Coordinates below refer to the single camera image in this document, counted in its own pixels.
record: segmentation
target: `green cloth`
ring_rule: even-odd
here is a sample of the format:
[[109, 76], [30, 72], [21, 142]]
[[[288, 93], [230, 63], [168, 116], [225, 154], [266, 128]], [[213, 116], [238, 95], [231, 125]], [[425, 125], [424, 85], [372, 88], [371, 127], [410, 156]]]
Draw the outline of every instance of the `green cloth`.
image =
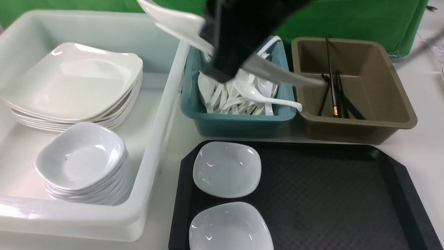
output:
[[[155, 0], [161, 6], [202, 13], [205, 0]], [[373, 40], [388, 52], [409, 53], [428, 0], [317, 0], [289, 18], [276, 32], [284, 42], [329, 35]], [[33, 9], [143, 12], [136, 0], [0, 0], [0, 23], [8, 27]]]

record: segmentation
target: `textured tray surface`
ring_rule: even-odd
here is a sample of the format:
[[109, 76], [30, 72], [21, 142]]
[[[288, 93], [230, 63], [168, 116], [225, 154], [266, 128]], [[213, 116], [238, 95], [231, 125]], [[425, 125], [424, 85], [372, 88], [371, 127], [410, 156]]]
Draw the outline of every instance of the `textured tray surface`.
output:
[[[196, 214], [232, 201], [245, 201], [258, 209], [276, 250], [411, 249], [391, 198], [395, 187], [387, 185], [389, 173], [371, 156], [373, 147], [358, 146], [359, 153], [350, 146], [249, 145], [261, 157], [262, 176], [258, 188], [239, 199], [212, 197], [195, 186], [191, 173], [202, 145], [183, 159], [178, 195], [188, 196], [189, 216], [183, 223], [186, 244], [180, 249], [189, 249], [187, 232]], [[176, 209], [173, 220], [178, 219]]]

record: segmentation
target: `white plastic bin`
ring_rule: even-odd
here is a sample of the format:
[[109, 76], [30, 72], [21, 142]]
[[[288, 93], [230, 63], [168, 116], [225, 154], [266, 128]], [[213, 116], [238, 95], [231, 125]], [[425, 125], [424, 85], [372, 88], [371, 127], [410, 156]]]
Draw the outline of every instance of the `white plastic bin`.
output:
[[65, 42], [131, 52], [143, 60], [139, 97], [114, 130], [125, 140], [134, 167], [131, 194], [118, 206], [50, 200], [34, 159], [57, 134], [18, 124], [0, 101], [0, 230], [134, 241], [145, 224], [189, 46], [146, 14], [31, 11], [0, 36], [0, 88]]

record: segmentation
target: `white tabletop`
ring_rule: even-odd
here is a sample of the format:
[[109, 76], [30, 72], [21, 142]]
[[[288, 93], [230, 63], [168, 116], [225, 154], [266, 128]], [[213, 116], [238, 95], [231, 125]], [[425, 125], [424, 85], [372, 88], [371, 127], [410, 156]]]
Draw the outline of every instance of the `white tabletop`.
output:
[[[426, 12], [419, 31], [422, 38], [444, 25], [444, 1], [430, 0], [429, 4], [438, 11]], [[414, 47], [421, 42], [417, 36]], [[377, 147], [407, 167], [435, 231], [444, 242], [444, 80], [440, 72], [440, 64], [431, 52], [398, 70], [418, 124], [411, 130], [398, 131]], [[298, 118], [283, 126], [269, 141], [319, 142], [305, 138], [300, 123]], [[177, 110], [145, 230], [139, 240], [126, 243], [0, 232], [0, 249], [167, 250], [180, 161], [200, 142], [209, 139], [213, 138], [200, 136], [193, 121]]]

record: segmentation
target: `teal plastic basket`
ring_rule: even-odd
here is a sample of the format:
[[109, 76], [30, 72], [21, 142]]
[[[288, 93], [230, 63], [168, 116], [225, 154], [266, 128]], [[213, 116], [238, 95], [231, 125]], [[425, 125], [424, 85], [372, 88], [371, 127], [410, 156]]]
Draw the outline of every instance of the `teal plastic basket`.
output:
[[[268, 51], [271, 62], [288, 70], [282, 42], [276, 43]], [[272, 137], [278, 127], [296, 115], [296, 109], [273, 105], [274, 116], [208, 114], [203, 105], [197, 84], [199, 70], [204, 66], [204, 58], [199, 50], [191, 47], [185, 67], [181, 110], [194, 120], [197, 130], [203, 136], [215, 137]], [[276, 98], [294, 101], [293, 89], [289, 84], [280, 85]]]

